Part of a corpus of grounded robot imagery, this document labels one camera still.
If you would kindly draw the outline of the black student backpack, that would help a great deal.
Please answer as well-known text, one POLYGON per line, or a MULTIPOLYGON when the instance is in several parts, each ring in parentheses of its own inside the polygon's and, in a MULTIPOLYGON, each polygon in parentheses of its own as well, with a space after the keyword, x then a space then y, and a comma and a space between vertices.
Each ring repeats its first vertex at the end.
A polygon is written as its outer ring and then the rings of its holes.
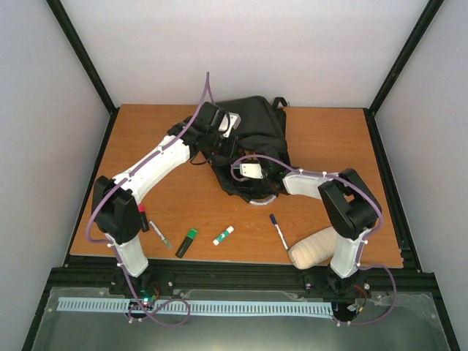
POLYGON ((259 163, 262 169, 280 170, 269 159, 256 159, 256 156, 269 156, 290 165, 286 141, 287 114, 284 108, 287 101, 277 97, 269 102, 265 97, 253 96, 214 103, 241 117, 238 128, 230 136, 237 136, 237 150, 232 157, 202 154, 205 162, 213 170, 223 191, 239 196, 250 205, 267 205, 283 192, 272 192, 263 179, 244 178, 239 171, 240 163, 259 163))

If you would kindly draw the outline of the beige pencil case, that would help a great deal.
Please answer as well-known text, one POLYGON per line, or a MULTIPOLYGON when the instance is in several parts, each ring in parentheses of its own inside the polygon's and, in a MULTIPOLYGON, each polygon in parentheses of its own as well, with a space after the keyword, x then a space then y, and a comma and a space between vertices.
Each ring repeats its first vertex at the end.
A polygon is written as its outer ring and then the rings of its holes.
POLYGON ((297 269, 305 270, 332 258, 337 236, 332 227, 327 227, 300 240, 288 251, 291 263, 297 269))

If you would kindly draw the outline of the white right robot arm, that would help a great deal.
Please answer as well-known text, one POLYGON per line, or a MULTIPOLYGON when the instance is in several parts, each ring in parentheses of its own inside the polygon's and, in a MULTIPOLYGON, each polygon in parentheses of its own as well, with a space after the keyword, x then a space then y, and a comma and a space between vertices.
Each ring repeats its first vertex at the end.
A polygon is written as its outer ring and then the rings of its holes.
POLYGON ((326 227, 290 246, 276 217, 271 214, 283 247, 298 269, 311 268, 330 260, 327 285, 334 294, 343 294, 357 279, 363 267, 361 257, 368 237, 383 224, 382 208, 358 175, 348 168, 340 173, 313 172, 293 168, 271 159, 280 171, 262 171, 284 188, 288 195, 302 195, 322 201, 330 227, 326 227))

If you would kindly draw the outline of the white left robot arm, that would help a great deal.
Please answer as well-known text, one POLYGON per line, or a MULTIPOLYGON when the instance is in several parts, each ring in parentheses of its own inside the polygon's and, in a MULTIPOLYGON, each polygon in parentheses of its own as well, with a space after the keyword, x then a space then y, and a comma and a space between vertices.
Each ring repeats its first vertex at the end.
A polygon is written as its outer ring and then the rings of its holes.
POLYGON ((152 276, 145 269, 139 233, 143 229, 139 205, 165 176, 199 152, 218 151, 241 117, 210 102, 198 106, 195 114, 173 125, 162 141, 135 165, 112 178, 99 177, 94 183, 91 219, 86 227, 90 242, 91 226, 105 234, 98 242, 114 249, 118 266, 127 273, 126 284, 136 294, 151 289, 152 276))

